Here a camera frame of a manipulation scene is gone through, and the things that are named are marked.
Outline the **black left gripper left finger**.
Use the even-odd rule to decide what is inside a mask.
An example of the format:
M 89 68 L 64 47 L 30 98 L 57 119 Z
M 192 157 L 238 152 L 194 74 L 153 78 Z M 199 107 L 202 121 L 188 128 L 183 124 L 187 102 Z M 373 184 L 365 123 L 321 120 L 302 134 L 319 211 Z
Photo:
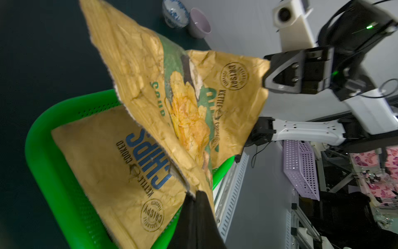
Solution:
M 194 195 L 187 194 L 181 209 L 174 235 L 168 249 L 197 249 L 197 207 L 196 201 L 199 192 Z

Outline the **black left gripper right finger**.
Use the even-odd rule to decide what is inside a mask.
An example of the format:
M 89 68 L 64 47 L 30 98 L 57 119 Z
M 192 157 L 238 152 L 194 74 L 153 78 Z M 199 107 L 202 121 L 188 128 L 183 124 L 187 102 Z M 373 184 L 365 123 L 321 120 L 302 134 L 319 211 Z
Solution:
M 196 192 L 196 248 L 197 249 L 226 249 L 226 245 L 219 233 L 213 211 L 205 192 Z

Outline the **gold chips bag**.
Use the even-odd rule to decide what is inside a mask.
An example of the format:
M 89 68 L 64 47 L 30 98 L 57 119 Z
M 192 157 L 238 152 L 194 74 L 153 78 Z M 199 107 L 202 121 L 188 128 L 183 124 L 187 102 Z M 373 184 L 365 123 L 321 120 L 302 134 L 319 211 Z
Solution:
M 270 62 L 184 50 L 106 1 L 80 8 L 119 100 L 170 156 L 187 190 L 212 201 L 212 171 L 243 151 L 259 119 Z

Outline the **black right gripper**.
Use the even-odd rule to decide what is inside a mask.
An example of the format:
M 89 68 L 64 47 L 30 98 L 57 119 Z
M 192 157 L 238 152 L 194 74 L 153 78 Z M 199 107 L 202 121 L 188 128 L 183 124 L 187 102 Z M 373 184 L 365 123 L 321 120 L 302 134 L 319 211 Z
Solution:
M 331 46 L 281 52 L 264 57 L 270 62 L 262 87 L 275 93 L 318 94 L 328 89 L 334 48 Z

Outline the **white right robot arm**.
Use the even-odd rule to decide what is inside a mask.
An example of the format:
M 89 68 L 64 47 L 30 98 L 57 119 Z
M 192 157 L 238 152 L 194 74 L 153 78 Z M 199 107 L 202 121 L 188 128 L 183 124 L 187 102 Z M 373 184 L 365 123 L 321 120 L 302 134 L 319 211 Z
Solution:
M 293 122 L 260 117 L 246 146 L 272 141 L 325 143 L 347 153 L 362 153 L 398 142 L 398 116 L 388 95 L 362 67 L 365 55 L 398 29 L 397 19 L 377 3 L 349 1 L 314 37 L 307 22 L 308 1 L 281 1 L 273 10 L 281 53 L 262 86 L 275 93 L 318 94 L 330 89 L 352 113 L 351 118 L 324 122 Z

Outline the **yellow blue chips bag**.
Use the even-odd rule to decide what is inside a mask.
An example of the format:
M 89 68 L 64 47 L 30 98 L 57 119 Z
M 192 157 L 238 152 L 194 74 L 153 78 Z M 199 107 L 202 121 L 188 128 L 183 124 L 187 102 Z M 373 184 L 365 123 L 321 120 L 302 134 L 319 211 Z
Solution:
M 172 162 L 123 106 L 52 131 L 80 186 L 122 249 L 149 249 L 186 196 Z

